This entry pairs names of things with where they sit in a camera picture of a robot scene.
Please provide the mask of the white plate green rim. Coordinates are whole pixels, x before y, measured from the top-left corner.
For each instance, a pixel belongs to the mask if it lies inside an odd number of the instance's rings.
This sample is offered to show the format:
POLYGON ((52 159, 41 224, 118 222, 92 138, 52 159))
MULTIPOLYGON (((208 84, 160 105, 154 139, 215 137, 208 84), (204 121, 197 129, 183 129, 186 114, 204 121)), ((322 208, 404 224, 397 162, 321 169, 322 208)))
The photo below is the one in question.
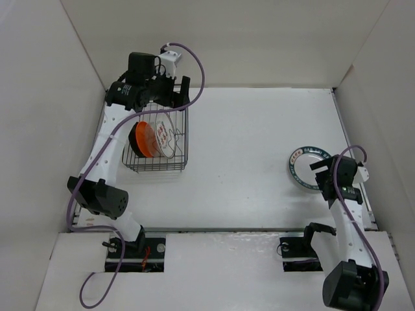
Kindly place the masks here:
POLYGON ((330 157, 330 153, 317 146, 301 146, 295 149, 288 160, 289 175, 294 184, 305 192, 318 193, 320 189, 310 165, 330 157))

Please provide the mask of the white plate red characters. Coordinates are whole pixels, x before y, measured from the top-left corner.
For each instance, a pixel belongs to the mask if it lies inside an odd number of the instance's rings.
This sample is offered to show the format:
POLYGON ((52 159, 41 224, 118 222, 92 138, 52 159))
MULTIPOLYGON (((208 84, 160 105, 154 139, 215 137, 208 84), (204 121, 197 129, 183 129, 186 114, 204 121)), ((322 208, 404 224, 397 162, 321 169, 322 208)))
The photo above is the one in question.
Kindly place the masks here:
POLYGON ((155 135, 163 157, 172 159, 176 153, 176 132, 167 113, 158 113, 155 119, 155 135))

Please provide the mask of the orange plate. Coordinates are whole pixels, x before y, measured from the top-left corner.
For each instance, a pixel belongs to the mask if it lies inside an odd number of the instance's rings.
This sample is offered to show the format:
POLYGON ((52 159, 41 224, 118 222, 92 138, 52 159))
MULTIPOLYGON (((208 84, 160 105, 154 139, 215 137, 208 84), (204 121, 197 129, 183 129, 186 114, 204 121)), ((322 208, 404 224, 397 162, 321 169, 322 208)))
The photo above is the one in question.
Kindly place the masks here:
POLYGON ((156 141, 156 135, 149 123, 145 121, 138 122, 136 127, 136 139, 139 149, 143 155, 147 158, 152 157, 149 147, 151 147, 151 144, 156 141))

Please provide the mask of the clear glass plate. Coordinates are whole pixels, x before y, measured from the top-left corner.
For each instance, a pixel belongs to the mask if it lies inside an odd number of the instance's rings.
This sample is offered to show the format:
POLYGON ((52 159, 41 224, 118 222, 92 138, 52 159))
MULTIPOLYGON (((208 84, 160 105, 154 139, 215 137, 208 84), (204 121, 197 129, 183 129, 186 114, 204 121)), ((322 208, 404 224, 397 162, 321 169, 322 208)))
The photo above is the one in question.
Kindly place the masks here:
POLYGON ((151 144, 151 147, 149 147, 150 153, 152 154, 152 157, 163 157, 163 154, 160 152, 159 145, 156 141, 154 141, 151 144))

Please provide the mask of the black plate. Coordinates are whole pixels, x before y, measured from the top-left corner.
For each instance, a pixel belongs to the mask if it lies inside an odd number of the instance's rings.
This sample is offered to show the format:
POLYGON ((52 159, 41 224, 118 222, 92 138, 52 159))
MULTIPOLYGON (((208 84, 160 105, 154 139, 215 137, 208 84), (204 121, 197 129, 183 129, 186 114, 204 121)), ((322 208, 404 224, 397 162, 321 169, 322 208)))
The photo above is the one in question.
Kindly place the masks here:
POLYGON ((138 158, 144 158, 145 156, 143 155, 143 153, 139 149, 139 146, 138 146, 138 143, 137 143, 136 127, 137 127, 137 123, 135 123, 133 125, 132 129, 130 130, 130 133, 128 134, 128 141, 129 141, 130 147, 131 147, 132 151, 135 153, 135 155, 138 156, 138 158))

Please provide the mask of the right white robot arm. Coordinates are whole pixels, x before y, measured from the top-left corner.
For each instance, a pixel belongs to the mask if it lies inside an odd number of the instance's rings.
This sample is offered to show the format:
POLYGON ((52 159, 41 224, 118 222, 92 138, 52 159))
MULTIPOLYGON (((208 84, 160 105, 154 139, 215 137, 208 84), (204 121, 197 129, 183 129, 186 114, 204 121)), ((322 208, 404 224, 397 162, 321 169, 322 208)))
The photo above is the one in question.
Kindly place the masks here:
POLYGON ((316 254, 325 273, 323 302, 337 310, 378 310, 389 278, 364 234, 362 192, 356 188, 368 180, 368 170, 339 155, 310 168, 335 221, 334 227, 309 224, 300 239, 301 250, 316 254))

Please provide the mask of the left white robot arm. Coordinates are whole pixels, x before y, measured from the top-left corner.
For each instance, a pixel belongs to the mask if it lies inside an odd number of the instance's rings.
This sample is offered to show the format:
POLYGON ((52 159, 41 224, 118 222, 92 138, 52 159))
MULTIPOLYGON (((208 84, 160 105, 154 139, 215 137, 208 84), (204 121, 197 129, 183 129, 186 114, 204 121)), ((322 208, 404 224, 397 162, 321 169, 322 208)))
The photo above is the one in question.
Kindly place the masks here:
POLYGON ((128 136, 155 103, 168 112, 189 106, 190 79, 182 77, 176 91, 176 69, 182 55, 162 48, 158 55, 132 52, 128 69, 114 81, 104 98, 104 117, 92 151, 80 173, 69 177, 71 193, 66 222, 72 231, 111 231, 131 257, 145 249, 142 225, 127 210, 128 193, 116 186, 117 171, 128 136))

